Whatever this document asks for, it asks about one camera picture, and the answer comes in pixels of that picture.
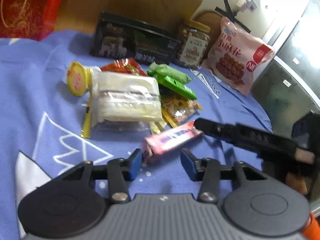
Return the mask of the person's right hand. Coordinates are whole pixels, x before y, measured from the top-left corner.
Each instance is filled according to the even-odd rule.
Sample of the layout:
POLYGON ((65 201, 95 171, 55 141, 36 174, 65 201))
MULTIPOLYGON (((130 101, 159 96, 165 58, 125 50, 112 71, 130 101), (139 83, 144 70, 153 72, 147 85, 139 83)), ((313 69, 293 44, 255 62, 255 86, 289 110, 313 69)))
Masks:
MULTIPOLYGON (((287 166, 291 166, 294 163, 293 159, 296 159, 296 161, 302 160, 303 163, 313 164, 315 155, 307 150, 297 149, 295 157, 290 157, 289 160, 286 161, 287 166)), ((285 183, 303 195, 307 195, 308 193, 305 179, 301 176, 288 173, 285 178, 285 183)), ((313 213, 310 213, 310 217, 302 230, 302 234, 307 239, 319 239, 319 223, 313 213)))

